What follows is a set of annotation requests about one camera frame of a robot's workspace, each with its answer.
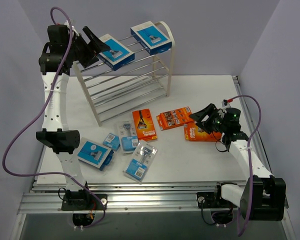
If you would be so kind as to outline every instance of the product image on box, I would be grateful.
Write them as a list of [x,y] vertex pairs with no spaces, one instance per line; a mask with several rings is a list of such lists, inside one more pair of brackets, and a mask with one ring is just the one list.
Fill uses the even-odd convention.
[[151,21],[131,27],[131,35],[151,55],[163,53],[172,47],[171,40]]
[[108,136],[103,141],[103,145],[111,148],[113,151],[117,151],[120,147],[120,140],[117,135],[109,133]]
[[220,132],[206,133],[195,122],[184,124],[183,127],[185,139],[191,142],[215,142],[220,140],[222,136]]
[[124,154],[133,153],[139,144],[134,124],[131,121],[121,121],[116,126],[122,152]]
[[156,116],[161,130],[172,129],[190,123],[193,120],[189,118],[191,114],[190,108],[183,107],[172,111],[166,111]]
[[135,59],[135,53],[122,45],[110,34],[103,35],[99,39],[111,49],[99,53],[98,57],[114,71]]
[[146,141],[141,140],[132,154],[131,161],[124,171],[125,174],[129,178],[141,182],[149,170],[157,151],[158,150],[155,147],[149,145]]
[[157,133],[155,125],[152,120],[150,110],[143,109],[132,112],[136,135],[139,140],[155,140],[157,139]]
[[77,154],[78,159],[90,164],[99,170],[103,170],[113,157],[114,151],[84,137],[81,138]]

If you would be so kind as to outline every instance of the gray backdrop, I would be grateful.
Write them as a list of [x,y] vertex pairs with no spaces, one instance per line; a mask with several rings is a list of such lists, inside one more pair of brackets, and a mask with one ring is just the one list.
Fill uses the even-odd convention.
[[[286,181],[288,212],[300,239],[300,1],[280,1],[241,83],[261,104],[261,138],[273,173]],[[257,118],[252,102],[250,109]]]
[[[0,240],[9,239],[23,192],[31,178],[4,172],[1,161],[10,140],[39,112],[43,83],[38,58],[42,43],[17,0],[0,0]],[[34,173],[42,145],[36,131],[26,132],[8,155],[7,166],[17,173]]]
[[[75,26],[80,32],[83,26],[88,25],[97,36],[111,34],[117,39],[130,35],[132,26],[146,21],[165,21],[171,28],[177,46],[175,75],[238,75],[279,0],[19,2],[42,42],[48,40],[46,29],[52,24],[49,12],[53,6],[62,7],[76,21]],[[64,22],[61,14],[56,16],[61,23]]]

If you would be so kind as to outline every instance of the orange package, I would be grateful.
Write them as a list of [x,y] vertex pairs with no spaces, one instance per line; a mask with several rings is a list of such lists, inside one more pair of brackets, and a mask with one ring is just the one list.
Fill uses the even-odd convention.
[[136,135],[140,140],[150,141],[157,139],[155,125],[150,110],[143,109],[132,112]]
[[183,127],[185,139],[192,142],[215,142],[221,139],[222,134],[220,132],[208,134],[198,127],[195,122],[184,124]]
[[161,130],[172,129],[180,127],[183,124],[192,122],[193,120],[189,117],[191,110],[188,106],[179,108],[172,111],[166,111],[156,116]]

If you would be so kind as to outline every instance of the white metal rack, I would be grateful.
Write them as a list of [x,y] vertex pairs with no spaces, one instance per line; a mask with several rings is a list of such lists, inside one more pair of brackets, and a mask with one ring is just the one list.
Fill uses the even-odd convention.
[[112,69],[102,71],[96,75],[84,78],[83,73],[95,68],[102,68],[106,64],[98,63],[86,69],[80,69],[77,62],[73,63],[73,70],[83,89],[86,100],[93,112],[93,115],[99,126],[103,122],[122,114],[132,111],[146,105],[149,102],[168,97],[170,95],[171,78],[175,57],[175,40],[169,26],[159,21],[155,23],[157,27],[162,26],[167,36],[172,41],[172,47],[166,52],[169,54],[170,65],[167,66],[164,61],[155,55],[142,56],[146,48],[133,49],[141,46],[138,41],[128,43],[133,38],[132,35],[125,37],[120,42],[130,48],[135,53],[135,60],[127,63],[120,68],[127,70],[116,76],[110,76]]

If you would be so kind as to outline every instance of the white table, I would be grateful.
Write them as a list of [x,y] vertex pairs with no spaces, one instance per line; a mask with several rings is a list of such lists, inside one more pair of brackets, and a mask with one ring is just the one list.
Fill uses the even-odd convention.
[[[185,140],[183,127],[160,131],[156,116],[159,113],[189,106],[197,112],[213,103],[221,108],[223,99],[237,95],[230,75],[213,76],[173,76],[171,95],[164,97],[142,109],[149,108],[155,123],[158,140],[151,145],[158,148],[158,153],[143,179],[143,183],[184,183],[210,181],[242,181],[245,177],[234,157],[228,152],[220,153],[214,142],[189,142]],[[231,106],[242,110],[236,99]],[[117,121],[132,120],[132,113],[126,113],[97,125],[92,111],[76,77],[70,77],[67,89],[67,120],[71,130],[79,130],[81,137],[102,143],[108,133],[116,133]],[[240,117],[242,130],[250,134],[243,112]],[[39,172],[62,172],[61,164],[50,148],[43,151]],[[81,171],[89,184],[125,184],[135,183],[123,174],[131,160],[130,154],[119,150],[111,164],[103,171],[93,166],[80,163]],[[39,176],[36,184],[64,185],[66,180],[61,175]]]

